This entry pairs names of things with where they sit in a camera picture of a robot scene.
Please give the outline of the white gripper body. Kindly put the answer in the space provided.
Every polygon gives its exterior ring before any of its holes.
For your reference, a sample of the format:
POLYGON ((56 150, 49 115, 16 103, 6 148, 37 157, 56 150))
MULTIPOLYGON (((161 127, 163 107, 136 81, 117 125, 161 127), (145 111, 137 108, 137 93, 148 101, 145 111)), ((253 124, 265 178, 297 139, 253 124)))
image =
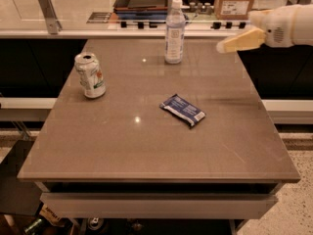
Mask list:
POLYGON ((265 44, 273 48, 291 47, 297 6, 285 6, 262 12, 261 28, 265 31, 265 44))

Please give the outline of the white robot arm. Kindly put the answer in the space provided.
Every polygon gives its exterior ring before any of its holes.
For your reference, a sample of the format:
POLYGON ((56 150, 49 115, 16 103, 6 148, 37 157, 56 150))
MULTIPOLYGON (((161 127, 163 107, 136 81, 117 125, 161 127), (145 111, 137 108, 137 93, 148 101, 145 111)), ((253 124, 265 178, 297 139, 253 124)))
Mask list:
POLYGON ((251 26, 227 37, 216 45, 219 53, 232 53, 259 48, 313 45, 313 5, 290 5, 273 10, 251 11, 251 26))

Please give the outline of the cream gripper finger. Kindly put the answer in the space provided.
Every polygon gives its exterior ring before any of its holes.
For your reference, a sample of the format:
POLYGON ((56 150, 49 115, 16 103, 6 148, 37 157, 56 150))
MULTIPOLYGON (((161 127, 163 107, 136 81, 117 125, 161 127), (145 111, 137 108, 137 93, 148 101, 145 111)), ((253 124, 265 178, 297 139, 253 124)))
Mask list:
POLYGON ((250 11, 248 13, 248 19, 250 20, 251 24, 256 27, 262 26, 262 21, 265 17, 270 13, 270 10, 262 10, 262 11, 250 11))
POLYGON ((227 37, 216 45, 219 53, 233 53, 259 48, 265 43, 265 32, 258 27, 251 27, 243 32, 227 37))

